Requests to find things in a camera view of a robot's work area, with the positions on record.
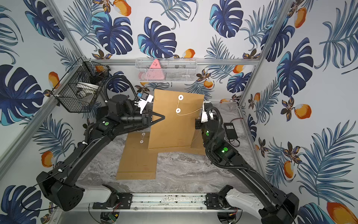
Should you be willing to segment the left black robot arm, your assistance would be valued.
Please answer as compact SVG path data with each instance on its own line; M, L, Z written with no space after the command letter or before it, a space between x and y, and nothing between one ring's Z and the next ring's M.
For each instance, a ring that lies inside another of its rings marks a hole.
M87 127L85 139L73 153L51 171L37 176L43 195L63 211L80 204L86 189L76 182L95 156L117 136L144 130L165 119L164 115L146 109L153 99L153 95L140 93L134 100L123 94L106 100L106 106L97 110L96 123Z

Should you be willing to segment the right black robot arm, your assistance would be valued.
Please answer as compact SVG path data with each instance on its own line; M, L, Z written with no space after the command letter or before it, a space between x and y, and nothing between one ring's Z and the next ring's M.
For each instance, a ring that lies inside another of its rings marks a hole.
M205 154L218 168L227 169L253 193L250 196L231 186L225 186L219 196L219 206L238 208L255 216L263 224L292 224L298 212L299 199L293 193L284 193L254 170L242 155L225 140L223 118L218 108L205 102L201 118L195 121L201 129Z

